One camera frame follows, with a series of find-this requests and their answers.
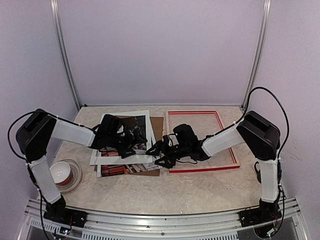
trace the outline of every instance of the metal bar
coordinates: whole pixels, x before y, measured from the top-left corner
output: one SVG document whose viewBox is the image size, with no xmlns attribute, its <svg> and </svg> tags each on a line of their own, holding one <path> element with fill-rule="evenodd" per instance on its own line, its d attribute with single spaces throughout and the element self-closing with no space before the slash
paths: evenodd
<svg viewBox="0 0 320 240">
<path fill-rule="evenodd" d="M 282 202 L 279 202 L 279 207 L 282 209 Z M 84 228 L 73 228 L 82 232 L 84 239 L 94 239 L 91 236 L 97 235 L 115 236 L 115 239 L 205 239 L 208 236 L 225 235 L 253 227 L 241 227 L 238 215 L 241 209 L 189 215 L 135 215 L 71 208 L 88 213 Z M 292 218 L 299 212 L 300 209 L 295 198 L 285 200 L 285 219 Z M 31 199 L 25 214 L 39 221 L 39 201 Z M 44 220 L 44 222 L 48 227 L 59 225 L 48 220 Z"/>
<path fill-rule="evenodd" d="M 250 73 L 250 79 L 249 83 L 245 92 L 245 96 L 241 105 L 242 109 L 246 109 L 248 106 L 248 95 L 252 88 L 254 87 L 258 69 L 259 69 L 259 64 L 260 60 L 262 57 L 263 49 L 264 49 L 264 44 L 265 44 L 265 39 L 266 39 L 266 34 L 267 34 L 267 28 L 268 28 L 268 23 L 269 23 L 269 16 L 270 16 L 270 8 L 271 8 L 271 0 L 264 0 L 264 6 L 263 6 L 263 14 L 262 14 L 262 21 L 261 21 L 261 27 L 260 27 L 260 32 L 259 32 L 259 38 L 258 38 L 258 44 L 256 47 L 256 52 L 254 56 L 254 61 L 253 61 L 253 66 L 251 69 Z"/>
<path fill-rule="evenodd" d="M 52 16 L 53 16 L 53 23 L 55 27 L 55 33 L 58 39 L 58 45 L 61 53 L 61 58 L 64 66 L 64 70 L 67 76 L 68 84 L 72 93 L 72 98 L 75 103 L 75 106 L 77 110 L 80 110 L 82 104 L 79 98 L 79 94 L 77 91 L 77 87 L 74 81 L 74 78 L 71 73 L 71 68 L 68 60 L 68 55 L 66 51 L 66 46 L 64 42 L 64 35 L 62 31 L 62 25 L 61 25 L 61 19 L 59 14 L 59 6 L 58 6 L 58 0 L 50 0 L 51 1 L 51 10 L 52 10 Z"/>
</svg>

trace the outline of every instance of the small bowl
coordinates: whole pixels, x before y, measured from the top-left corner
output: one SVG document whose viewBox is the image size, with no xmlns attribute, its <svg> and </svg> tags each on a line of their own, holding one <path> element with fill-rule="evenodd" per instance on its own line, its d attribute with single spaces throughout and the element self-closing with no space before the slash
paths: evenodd
<svg viewBox="0 0 320 240">
<path fill-rule="evenodd" d="M 66 185 L 71 179 L 70 165 L 64 161 L 59 161 L 50 167 L 50 172 L 55 184 Z"/>
</svg>

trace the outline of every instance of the marble pattern tabletop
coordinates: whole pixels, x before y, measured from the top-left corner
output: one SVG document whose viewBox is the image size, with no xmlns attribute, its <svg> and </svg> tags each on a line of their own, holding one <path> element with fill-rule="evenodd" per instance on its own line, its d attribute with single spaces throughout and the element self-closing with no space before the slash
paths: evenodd
<svg viewBox="0 0 320 240">
<path fill-rule="evenodd" d="M 91 128 L 104 113 L 138 110 L 150 110 L 154 117 L 165 117 L 166 110 L 218 111 L 225 127 L 242 115 L 238 107 L 229 106 L 99 106 L 82 107 L 74 122 Z M 261 186 L 254 170 L 255 157 L 245 144 L 232 149 L 241 164 L 238 169 L 169 173 L 163 168 L 160 176 L 97 177 L 94 166 L 89 165 L 92 150 L 70 142 L 61 144 L 54 162 L 73 159 L 82 169 L 79 186 L 63 195 L 68 206 L 125 214 L 212 213 L 259 204 Z"/>
</svg>

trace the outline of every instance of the white paper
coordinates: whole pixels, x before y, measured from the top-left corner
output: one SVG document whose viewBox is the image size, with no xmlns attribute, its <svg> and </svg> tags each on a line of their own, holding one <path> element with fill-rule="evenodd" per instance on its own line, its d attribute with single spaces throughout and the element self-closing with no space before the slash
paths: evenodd
<svg viewBox="0 0 320 240">
<path fill-rule="evenodd" d="M 106 114 L 113 116 L 145 116 L 145 132 L 147 134 L 146 149 L 150 149 L 152 144 L 156 142 L 155 134 L 150 121 L 149 110 L 142 111 L 128 111 L 128 112 L 114 112 L 114 113 L 104 113 L 101 117 L 101 121 Z M 149 164 L 153 163 L 155 157 L 149 155 L 132 155 L 126 158 L 121 158 L 121 156 L 101 156 L 98 150 L 92 150 L 90 165 L 124 165 L 124 164 Z"/>
</svg>

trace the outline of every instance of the photograph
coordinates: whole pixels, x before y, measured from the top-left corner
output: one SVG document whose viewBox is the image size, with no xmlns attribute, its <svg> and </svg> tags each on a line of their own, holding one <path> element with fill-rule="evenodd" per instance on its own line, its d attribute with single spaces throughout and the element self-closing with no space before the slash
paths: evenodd
<svg viewBox="0 0 320 240">
<path fill-rule="evenodd" d="M 132 147 L 137 155 L 145 155 L 147 151 L 146 116 L 116 116 L 127 130 L 137 139 L 137 144 Z M 118 151 L 112 147 L 100 150 L 101 157 L 119 156 Z"/>
<path fill-rule="evenodd" d="M 161 166 L 155 165 L 154 163 L 146 164 L 125 164 L 125 165 L 101 165 L 98 166 L 98 175 L 101 177 L 109 177 L 116 175 L 125 175 L 125 174 L 136 174 L 142 172 L 153 171 L 157 169 L 162 169 Z"/>
</svg>

